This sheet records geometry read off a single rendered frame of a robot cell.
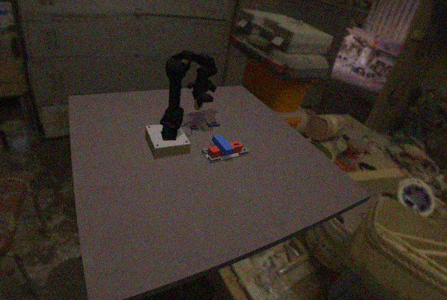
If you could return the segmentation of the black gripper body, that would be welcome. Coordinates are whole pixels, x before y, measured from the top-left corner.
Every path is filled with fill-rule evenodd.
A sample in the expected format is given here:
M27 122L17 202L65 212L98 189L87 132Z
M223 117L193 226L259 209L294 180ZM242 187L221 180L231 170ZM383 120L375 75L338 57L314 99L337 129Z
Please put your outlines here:
M205 93L205 92L207 92L206 91L206 86L208 84L209 84L208 81L207 82L201 82L201 81L195 79L194 82L190 82L187 87L189 89L193 88L193 92L199 94L200 101L203 102L203 103L206 103L206 102L212 102L213 101L213 97L210 94Z

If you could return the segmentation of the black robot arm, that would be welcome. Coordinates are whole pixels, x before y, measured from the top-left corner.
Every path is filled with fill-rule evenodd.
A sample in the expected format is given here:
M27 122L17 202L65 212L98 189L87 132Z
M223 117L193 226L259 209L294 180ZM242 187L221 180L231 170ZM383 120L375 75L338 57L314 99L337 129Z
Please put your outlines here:
M182 59L186 59L189 62L185 64L180 61ZM208 81L205 90L215 92L215 89L217 88L210 80L208 80L209 77L214 76L218 72L213 58L204 54L198 55L188 50L183 50L181 53L172 56L166 62L166 75L169 78L169 107L165 110L165 113L160 120L160 124L163 125L163 131L161 132L163 140L176 140L177 131L181 126L184 112L183 108L179 106L182 79L191 69L192 62L196 62L203 66L196 69L196 79L201 82Z

